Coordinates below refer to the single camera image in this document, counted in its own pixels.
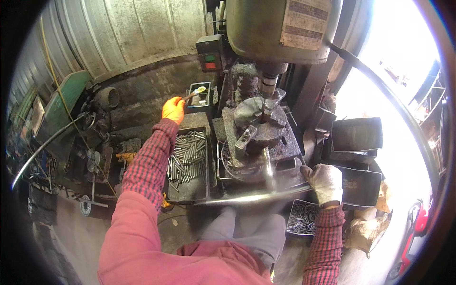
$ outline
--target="metal debris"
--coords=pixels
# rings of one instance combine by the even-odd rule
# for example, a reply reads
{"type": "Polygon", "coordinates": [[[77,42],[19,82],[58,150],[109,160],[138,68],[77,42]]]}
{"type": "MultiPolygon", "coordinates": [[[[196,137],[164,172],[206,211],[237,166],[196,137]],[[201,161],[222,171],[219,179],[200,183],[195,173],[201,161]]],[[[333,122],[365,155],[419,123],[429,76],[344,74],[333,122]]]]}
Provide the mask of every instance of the metal debris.
{"type": "Polygon", "coordinates": [[[190,131],[176,137],[173,154],[168,158],[166,176],[174,190],[197,177],[205,176],[206,137],[204,132],[190,131]]]}
{"type": "Polygon", "coordinates": [[[298,235],[315,235],[318,206],[299,199],[293,201],[286,231],[298,235]]]}

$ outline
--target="leg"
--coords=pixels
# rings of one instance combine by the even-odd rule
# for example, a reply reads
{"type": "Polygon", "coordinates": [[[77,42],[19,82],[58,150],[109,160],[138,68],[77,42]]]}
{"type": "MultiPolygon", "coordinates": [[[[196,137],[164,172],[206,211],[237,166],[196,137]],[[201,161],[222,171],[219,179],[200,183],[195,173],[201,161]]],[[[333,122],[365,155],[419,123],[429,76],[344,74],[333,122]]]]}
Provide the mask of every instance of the leg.
{"type": "Polygon", "coordinates": [[[255,252],[267,268],[277,263],[285,244],[285,219],[278,214],[269,215],[251,237],[236,238],[255,252]]]}
{"type": "Polygon", "coordinates": [[[234,233],[236,211],[231,207],[222,209],[218,216],[209,227],[203,232],[200,240],[226,240],[232,239],[234,233]]]}

